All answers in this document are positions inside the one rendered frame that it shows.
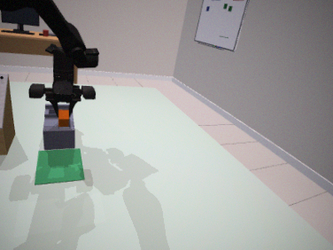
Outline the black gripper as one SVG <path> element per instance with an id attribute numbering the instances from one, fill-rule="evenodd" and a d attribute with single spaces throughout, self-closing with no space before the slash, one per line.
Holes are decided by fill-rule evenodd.
<path id="1" fill-rule="evenodd" d="M 74 71 L 62 71 L 53 69 L 53 81 L 55 76 L 59 77 L 60 81 L 66 81 L 66 78 L 73 78 L 74 83 Z M 54 111 L 59 118 L 58 103 L 53 101 L 52 88 L 45 88 L 45 84 L 32 83 L 29 88 L 29 98 L 42 98 L 45 95 L 45 100 L 50 101 Z M 69 105 L 69 118 L 71 117 L 72 110 L 77 102 L 81 102 L 81 96 L 87 99 L 95 99 L 96 92 L 92 86 L 81 86 L 79 98 L 73 99 L 73 102 Z"/>

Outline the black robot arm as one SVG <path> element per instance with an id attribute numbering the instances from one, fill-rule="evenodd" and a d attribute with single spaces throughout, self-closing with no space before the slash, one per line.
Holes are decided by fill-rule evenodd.
<path id="1" fill-rule="evenodd" d="M 63 14 L 52 0 L 0 0 L 1 11 L 15 12 L 25 7 L 34 8 L 60 41 L 61 47 L 52 44 L 45 49 L 48 53 L 53 54 L 53 69 L 72 71 L 74 64 L 77 68 L 98 66 L 98 49 L 86 48 L 79 31 L 64 19 Z M 80 86 L 73 84 L 73 78 L 60 81 L 59 77 L 55 76 L 52 92 L 54 102 L 70 104 L 73 99 L 79 98 Z"/>

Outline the orange l-shaped part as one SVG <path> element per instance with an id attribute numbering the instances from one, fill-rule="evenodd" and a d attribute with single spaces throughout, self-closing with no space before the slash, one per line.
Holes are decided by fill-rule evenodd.
<path id="1" fill-rule="evenodd" d="M 59 127 L 69 126 L 69 110 L 59 110 Z"/>

